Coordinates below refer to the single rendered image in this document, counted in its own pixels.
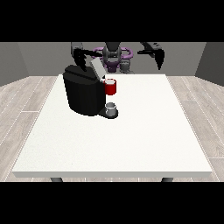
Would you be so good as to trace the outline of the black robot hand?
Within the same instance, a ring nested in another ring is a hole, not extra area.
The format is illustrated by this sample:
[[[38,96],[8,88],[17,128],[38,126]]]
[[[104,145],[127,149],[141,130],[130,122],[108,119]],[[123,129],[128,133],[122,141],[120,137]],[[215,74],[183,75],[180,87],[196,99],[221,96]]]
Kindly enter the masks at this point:
[[[76,48],[73,50],[73,59],[77,66],[79,66],[84,72],[87,71],[86,69],[86,58],[88,56],[94,57],[101,57],[102,54],[94,51],[83,50]]]
[[[157,69],[160,70],[165,59],[165,51],[163,49],[157,49],[157,50],[142,50],[138,51],[138,54],[143,55],[150,55],[152,58],[155,59],[157,63]]]

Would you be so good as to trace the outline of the pale grey machine lid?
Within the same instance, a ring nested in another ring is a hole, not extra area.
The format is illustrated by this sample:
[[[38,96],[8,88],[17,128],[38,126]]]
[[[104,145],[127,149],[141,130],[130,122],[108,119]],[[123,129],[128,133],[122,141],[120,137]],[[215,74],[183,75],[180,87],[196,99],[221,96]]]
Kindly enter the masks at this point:
[[[90,66],[94,69],[94,72],[99,80],[106,75],[106,71],[99,58],[92,59],[90,61]]]

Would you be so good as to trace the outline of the black coffee machine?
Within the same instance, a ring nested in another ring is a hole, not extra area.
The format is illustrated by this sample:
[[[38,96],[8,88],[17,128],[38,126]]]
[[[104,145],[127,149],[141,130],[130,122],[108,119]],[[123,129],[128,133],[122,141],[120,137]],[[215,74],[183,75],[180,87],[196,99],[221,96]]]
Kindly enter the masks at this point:
[[[84,72],[79,66],[70,65],[63,73],[68,105],[74,112],[83,116],[103,116],[108,119],[118,117],[106,115],[106,96],[103,77],[99,80],[94,69],[88,66]]]

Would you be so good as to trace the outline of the small grey coffee pod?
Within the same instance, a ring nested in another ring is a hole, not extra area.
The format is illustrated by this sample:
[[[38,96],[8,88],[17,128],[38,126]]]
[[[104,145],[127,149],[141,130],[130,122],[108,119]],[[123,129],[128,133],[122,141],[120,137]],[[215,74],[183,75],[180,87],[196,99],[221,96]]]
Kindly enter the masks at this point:
[[[130,71],[130,61],[122,60],[120,63],[120,71],[124,74],[127,74]]]

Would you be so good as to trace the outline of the red pod holder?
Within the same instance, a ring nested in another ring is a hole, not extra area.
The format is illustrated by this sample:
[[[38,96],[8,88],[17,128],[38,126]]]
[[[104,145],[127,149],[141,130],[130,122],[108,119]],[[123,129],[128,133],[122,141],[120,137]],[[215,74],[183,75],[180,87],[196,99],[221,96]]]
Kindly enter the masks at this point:
[[[114,95],[116,93],[116,80],[106,79],[104,81],[104,87],[106,95]]]

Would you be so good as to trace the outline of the small grey cup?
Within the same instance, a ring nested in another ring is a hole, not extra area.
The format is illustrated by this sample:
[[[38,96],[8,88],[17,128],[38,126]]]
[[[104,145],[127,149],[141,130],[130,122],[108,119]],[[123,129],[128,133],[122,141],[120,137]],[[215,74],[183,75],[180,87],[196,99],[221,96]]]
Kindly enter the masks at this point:
[[[113,102],[108,102],[105,105],[105,109],[107,116],[114,116],[116,114],[116,105]]]

